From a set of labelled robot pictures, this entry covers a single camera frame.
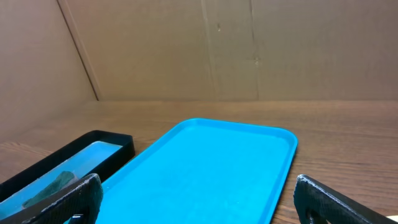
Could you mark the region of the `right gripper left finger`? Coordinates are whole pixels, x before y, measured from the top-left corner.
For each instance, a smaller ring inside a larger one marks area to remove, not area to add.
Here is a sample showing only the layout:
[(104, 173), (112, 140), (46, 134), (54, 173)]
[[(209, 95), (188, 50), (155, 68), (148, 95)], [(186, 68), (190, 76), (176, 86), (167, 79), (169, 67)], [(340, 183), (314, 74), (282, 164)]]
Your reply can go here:
[(78, 215), (75, 223), (95, 223), (103, 199), (103, 188), (98, 174), (90, 174), (10, 217), (1, 224), (56, 224)]

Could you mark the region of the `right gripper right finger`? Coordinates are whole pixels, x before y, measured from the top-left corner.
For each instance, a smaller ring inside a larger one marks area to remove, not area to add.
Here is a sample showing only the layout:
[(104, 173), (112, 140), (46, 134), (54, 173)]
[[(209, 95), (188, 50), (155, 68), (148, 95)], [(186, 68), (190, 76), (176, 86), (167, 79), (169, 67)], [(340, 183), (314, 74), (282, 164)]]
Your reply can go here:
[(294, 205), (304, 224), (397, 224), (304, 174), (297, 176)]

